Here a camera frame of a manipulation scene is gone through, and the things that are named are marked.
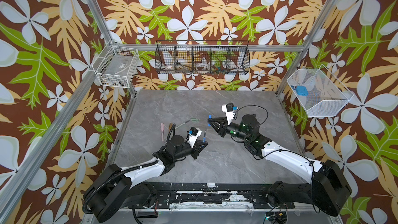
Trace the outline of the green pen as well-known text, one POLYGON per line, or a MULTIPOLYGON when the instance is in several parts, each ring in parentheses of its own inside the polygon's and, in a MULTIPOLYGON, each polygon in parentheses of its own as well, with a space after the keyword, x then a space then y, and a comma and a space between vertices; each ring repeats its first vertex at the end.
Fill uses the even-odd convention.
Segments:
POLYGON ((183 125, 187 124, 188 122, 190 122, 190 119, 187 120, 187 121, 184 121, 183 123, 181 123, 181 124, 179 124, 179 125, 177 125, 177 126, 176 126, 176 129, 182 127, 183 125))

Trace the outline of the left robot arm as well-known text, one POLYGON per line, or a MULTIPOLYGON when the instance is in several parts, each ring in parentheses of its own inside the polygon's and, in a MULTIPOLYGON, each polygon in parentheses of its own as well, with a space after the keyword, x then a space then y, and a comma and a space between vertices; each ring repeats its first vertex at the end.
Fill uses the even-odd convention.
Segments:
POLYGON ((85 192, 83 212, 93 214, 99 223, 103 223, 121 208, 153 207, 158 191, 148 180, 168 173, 187 156, 197 159, 208 143, 193 140, 190 143, 182 136, 174 135, 147 162, 125 168, 116 164, 108 166, 85 192))

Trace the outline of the pink pen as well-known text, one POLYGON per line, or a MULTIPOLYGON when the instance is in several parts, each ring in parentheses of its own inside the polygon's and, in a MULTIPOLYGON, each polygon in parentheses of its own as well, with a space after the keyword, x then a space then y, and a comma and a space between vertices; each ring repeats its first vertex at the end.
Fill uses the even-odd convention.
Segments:
POLYGON ((161 141, 164 142, 164 123, 161 123, 161 141))

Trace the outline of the blue pen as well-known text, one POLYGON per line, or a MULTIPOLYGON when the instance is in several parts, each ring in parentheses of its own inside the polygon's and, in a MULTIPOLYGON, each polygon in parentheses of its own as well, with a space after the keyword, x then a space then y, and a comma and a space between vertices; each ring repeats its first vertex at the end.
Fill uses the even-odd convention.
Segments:
POLYGON ((205 131, 204 131, 204 134, 203 134, 203 140, 202 140, 203 143, 206 142, 206 133, 207 133, 207 130, 205 130, 205 131))

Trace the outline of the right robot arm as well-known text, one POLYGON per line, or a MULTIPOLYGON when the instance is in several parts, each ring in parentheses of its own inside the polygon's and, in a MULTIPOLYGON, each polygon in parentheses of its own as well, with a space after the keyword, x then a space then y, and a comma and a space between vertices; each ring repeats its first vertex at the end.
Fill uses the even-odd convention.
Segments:
POLYGON ((208 118, 207 123, 221 136, 240 139, 244 147, 260 160, 274 162, 304 180, 302 184, 277 181, 267 191, 269 205, 305 203, 318 207, 330 216, 338 216, 352 193, 351 187, 337 163, 321 162, 285 149, 262 135, 256 115, 244 115, 239 124, 226 117, 208 118))

